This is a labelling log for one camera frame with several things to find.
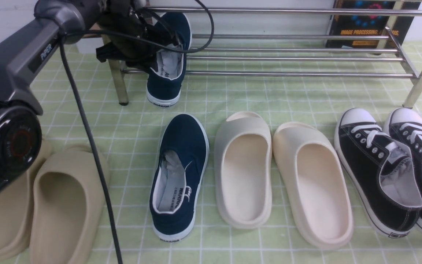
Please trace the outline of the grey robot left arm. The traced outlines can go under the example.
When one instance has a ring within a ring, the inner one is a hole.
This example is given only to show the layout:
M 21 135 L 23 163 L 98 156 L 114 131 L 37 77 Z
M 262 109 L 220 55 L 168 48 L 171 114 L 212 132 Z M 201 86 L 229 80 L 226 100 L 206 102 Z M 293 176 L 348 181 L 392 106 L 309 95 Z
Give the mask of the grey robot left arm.
M 0 193 L 27 172 L 39 155 L 40 102 L 30 85 L 54 52 L 93 25 L 143 36 L 146 0 L 39 0 L 34 19 L 0 43 Z

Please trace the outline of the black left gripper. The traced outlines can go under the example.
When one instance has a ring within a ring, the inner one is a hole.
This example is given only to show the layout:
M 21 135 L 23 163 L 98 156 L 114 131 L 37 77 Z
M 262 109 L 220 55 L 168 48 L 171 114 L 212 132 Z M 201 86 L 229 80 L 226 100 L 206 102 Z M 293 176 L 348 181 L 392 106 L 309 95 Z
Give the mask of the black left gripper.
M 150 41 L 167 45 L 167 25 L 158 14 L 148 10 L 143 0 L 108 0 L 97 25 L 101 30 L 120 33 L 109 35 L 110 42 L 96 48 L 99 62 L 124 61 L 128 67 L 147 71 L 156 61 L 160 48 Z

